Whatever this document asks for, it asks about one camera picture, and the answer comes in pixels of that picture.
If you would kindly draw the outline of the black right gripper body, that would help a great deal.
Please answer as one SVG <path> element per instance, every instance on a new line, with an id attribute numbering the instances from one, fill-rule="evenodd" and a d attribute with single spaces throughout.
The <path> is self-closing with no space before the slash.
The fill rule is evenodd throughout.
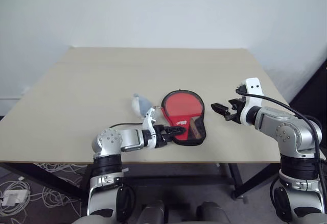
<path id="1" fill-rule="evenodd" d="M 228 102 L 231 104 L 231 109 L 234 110 L 235 113 L 231 114 L 230 112 L 228 112 L 227 115 L 225 116 L 225 120 L 233 121 L 238 124 L 241 124 L 241 113 L 245 107 L 246 98 L 245 97 L 234 98 L 234 99 L 230 99 Z"/>

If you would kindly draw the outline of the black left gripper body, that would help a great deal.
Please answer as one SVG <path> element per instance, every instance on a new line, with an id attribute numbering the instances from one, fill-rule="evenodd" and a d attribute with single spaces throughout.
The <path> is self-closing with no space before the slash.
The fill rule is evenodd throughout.
<path id="1" fill-rule="evenodd" d="M 170 135 L 170 127 L 164 125 L 155 125 L 154 126 L 156 133 L 156 146 L 155 148 L 161 148 L 168 144 L 168 142 L 172 141 Z"/>

